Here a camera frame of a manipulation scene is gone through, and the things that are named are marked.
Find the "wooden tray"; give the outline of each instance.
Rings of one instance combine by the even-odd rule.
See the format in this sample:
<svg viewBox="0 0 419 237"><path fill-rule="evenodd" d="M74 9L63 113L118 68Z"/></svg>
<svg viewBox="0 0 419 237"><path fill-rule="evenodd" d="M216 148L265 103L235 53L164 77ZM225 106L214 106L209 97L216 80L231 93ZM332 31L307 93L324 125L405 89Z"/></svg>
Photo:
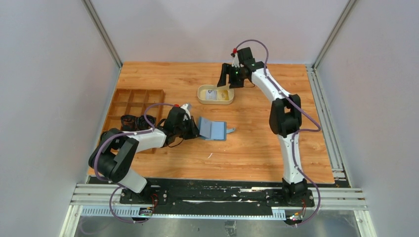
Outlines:
<svg viewBox="0 0 419 237"><path fill-rule="evenodd" d="M144 114L147 107L165 101L163 90L143 90L143 89L117 89L112 98L102 132L111 128L122 129L121 116L134 115L139 117ZM156 118L156 123L162 119L163 107L156 106L148 110L147 114ZM154 154L156 148L148 149L140 153Z"/></svg>

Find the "white container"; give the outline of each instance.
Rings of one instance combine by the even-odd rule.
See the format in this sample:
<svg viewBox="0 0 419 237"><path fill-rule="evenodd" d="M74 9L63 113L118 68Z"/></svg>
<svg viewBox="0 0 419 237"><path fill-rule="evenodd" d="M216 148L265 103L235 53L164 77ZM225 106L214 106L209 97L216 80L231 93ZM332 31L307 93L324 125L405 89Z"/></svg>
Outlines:
<svg viewBox="0 0 419 237"><path fill-rule="evenodd" d="M226 90L228 94L227 99L207 99L208 91L223 91ZM201 104L206 105L229 105L233 102L234 99L234 90L230 89L228 85L217 87L216 85L201 85L198 88L198 100Z"/></svg>

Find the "wooden table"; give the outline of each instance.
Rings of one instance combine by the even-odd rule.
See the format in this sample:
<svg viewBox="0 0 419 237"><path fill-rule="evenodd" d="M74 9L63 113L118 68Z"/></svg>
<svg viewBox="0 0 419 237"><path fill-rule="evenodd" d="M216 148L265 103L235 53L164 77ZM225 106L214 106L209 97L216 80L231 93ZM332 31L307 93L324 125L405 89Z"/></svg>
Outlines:
<svg viewBox="0 0 419 237"><path fill-rule="evenodd" d="M268 67L284 89L301 97L302 108L318 121L305 66L269 64ZM195 121L203 116L226 121L227 128L236 128L226 141L186 140L175 148L157 149L155 154L137 154L131 165L135 171L145 177L282 180L281 147L268 122L271 102L259 88L235 89L230 105L198 102L198 87L217 84L220 70L220 63L124 63L117 88L163 89L166 103L191 103ZM169 110L169 106L164 107L164 118ZM302 128L315 126L303 118ZM315 182L334 183L323 134L305 132L299 140L303 171Z"/></svg>

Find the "vertical metal beam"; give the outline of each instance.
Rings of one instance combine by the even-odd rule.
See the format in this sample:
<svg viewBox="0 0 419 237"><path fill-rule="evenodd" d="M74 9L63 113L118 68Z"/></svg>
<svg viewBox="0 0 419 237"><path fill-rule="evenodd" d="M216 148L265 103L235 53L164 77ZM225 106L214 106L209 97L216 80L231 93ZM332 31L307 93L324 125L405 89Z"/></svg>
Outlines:
<svg viewBox="0 0 419 237"><path fill-rule="evenodd" d="M112 58L114 59L117 66L121 69L122 68L121 58L119 57L114 45L111 42L111 39L106 33L106 30L103 27L103 24L100 21L99 16L97 15L96 10L93 7L93 4L91 3L90 0L82 0L82 2L84 6L86 7L86 10L89 13L90 17L92 18L92 21L94 22L97 30L99 31L100 36L102 36L102 39L105 42L106 47L108 47L108 50L112 55Z"/></svg>
<svg viewBox="0 0 419 237"><path fill-rule="evenodd" d="M338 34L341 26L345 22L347 16L351 12L353 6L358 0L349 0L348 3L345 6L345 9L343 10L342 14L340 15L339 19L337 20L335 26L333 27L332 32L330 33L328 39L326 40L326 43L323 45L322 50L320 51L319 55L316 58L316 61L313 64L313 69L317 69L317 67L322 62L326 52L329 50L332 42L335 40L336 35Z"/></svg>

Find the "gray wall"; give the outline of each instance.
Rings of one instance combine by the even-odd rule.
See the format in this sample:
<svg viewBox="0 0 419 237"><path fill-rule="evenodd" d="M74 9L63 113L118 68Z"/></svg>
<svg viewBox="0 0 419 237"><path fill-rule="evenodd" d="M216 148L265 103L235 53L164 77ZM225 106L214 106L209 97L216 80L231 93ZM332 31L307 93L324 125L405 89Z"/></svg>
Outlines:
<svg viewBox="0 0 419 237"><path fill-rule="evenodd" d="M418 236L419 1L360 0L319 68L379 237Z"/></svg>
<svg viewBox="0 0 419 237"><path fill-rule="evenodd" d="M271 63L312 63L347 0L93 0L123 61L231 61L255 38ZM265 57L260 46L252 49Z"/></svg>
<svg viewBox="0 0 419 237"><path fill-rule="evenodd" d="M118 70L81 1L0 5L0 236L56 237Z"/></svg>

